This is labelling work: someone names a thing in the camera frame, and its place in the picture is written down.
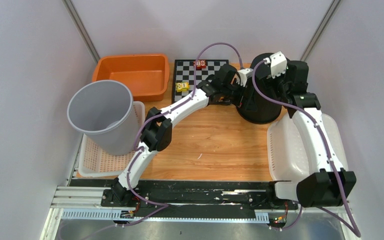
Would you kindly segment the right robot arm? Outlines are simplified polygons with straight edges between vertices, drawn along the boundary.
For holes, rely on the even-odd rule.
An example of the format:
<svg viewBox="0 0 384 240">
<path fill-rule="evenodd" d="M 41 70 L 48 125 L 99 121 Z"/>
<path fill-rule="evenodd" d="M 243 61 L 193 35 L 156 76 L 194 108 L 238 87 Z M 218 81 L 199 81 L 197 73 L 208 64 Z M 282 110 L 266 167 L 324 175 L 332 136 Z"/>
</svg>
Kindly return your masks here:
<svg viewBox="0 0 384 240">
<path fill-rule="evenodd" d="M 263 62 L 275 94 L 271 102 L 287 109 L 267 131 L 273 190 L 265 195 L 266 204 L 272 209 L 286 200 L 305 208 L 346 206 L 357 178 L 348 170 L 336 122 L 307 91 L 307 63 L 280 56 Z"/>
</svg>

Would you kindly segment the grey bin black liner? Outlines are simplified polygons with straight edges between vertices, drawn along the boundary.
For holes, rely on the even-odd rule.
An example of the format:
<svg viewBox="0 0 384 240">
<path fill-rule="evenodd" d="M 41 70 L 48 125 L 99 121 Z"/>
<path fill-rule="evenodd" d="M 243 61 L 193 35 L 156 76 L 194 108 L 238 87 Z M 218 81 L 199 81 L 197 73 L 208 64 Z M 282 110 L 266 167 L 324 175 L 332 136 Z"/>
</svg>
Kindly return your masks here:
<svg viewBox="0 0 384 240">
<path fill-rule="evenodd" d="M 141 126 L 134 99 L 126 85 L 98 80 L 82 87 L 69 101 L 67 119 L 105 152 L 114 156 L 133 151 Z"/>
</svg>

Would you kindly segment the black ribbed bin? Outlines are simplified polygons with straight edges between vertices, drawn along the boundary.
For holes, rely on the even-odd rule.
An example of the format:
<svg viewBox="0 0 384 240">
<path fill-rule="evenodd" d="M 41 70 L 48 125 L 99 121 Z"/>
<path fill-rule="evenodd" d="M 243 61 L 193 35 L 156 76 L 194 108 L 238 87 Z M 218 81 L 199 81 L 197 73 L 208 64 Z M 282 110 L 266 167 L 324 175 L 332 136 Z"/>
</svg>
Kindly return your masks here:
<svg viewBox="0 0 384 240">
<path fill-rule="evenodd" d="M 271 123 L 278 118 L 282 110 L 280 104 L 273 103 L 259 94 L 263 93 L 266 97 L 273 99 L 263 82 L 263 77 L 270 74 L 270 67 L 264 64 L 263 59 L 272 54 L 274 53 L 262 53 L 253 59 L 249 67 L 253 72 L 246 83 L 242 106 L 236 107 L 239 115 L 253 124 Z"/>
</svg>

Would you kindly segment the large white plastic tub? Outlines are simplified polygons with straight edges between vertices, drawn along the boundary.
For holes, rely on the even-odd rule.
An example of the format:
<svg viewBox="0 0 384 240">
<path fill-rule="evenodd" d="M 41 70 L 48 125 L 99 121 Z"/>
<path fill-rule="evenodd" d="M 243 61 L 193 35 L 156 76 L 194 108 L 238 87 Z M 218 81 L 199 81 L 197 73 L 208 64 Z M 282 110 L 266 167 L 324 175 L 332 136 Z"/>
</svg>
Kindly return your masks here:
<svg viewBox="0 0 384 240">
<path fill-rule="evenodd" d="M 336 121 L 325 113 L 321 115 L 321 120 L 330 141 L 330 149 L 342 167 L 348 170 L 349 165 Z M 269 171 L 274 181 L 299 182 L 314 172 L 310 169 L 299 130 L 287 113 L 269 126 L 267 144 Z"/>
</svg>

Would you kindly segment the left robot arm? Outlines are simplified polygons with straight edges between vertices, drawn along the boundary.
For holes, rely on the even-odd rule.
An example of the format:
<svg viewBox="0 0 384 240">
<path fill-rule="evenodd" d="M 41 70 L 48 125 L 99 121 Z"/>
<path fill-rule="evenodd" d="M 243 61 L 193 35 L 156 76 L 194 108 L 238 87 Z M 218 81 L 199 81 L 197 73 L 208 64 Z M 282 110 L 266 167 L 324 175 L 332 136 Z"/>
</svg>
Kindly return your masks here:
<svg viewBox="0 0 384 240">
<path fill-rule="evenodd" d="M 132 159 L 111 183 L 113 201 L 122 207 L 132 203 L 140 177 L 150 161 L 170 145 L 173 129 L 180 121 L 208 105 L 238 105 L 252 71 L 224 64 L 181 100 L 162 109 L 151 108 L 135 139 Z"/>
</svg>

